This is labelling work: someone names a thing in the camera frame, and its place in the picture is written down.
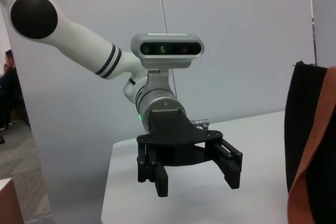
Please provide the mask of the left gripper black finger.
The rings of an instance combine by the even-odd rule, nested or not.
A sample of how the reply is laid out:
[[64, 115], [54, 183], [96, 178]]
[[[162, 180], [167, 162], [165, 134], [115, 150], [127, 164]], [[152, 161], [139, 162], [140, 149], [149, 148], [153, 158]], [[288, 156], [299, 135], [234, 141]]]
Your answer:
[[242, 152], [223, 138], [217, 138], [205, 143], [205, 155], [219, 167], [231, 189], [240, 187]]
[[155, 184], [159, 197], [168, 196], [168, 175], [159, 159], [158, 148], [153, 145], [138, 143], [138, 182], [147, 180]]

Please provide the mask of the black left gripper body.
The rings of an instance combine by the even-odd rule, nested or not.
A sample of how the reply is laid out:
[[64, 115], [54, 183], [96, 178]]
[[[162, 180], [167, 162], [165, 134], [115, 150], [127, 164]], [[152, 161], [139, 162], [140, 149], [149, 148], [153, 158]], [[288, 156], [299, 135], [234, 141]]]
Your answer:
[[181, 111], [150, 112], [149, 133], [137, 137], [140, 166], [188, 166], [224, 156], [222, 133], [194, 126]]

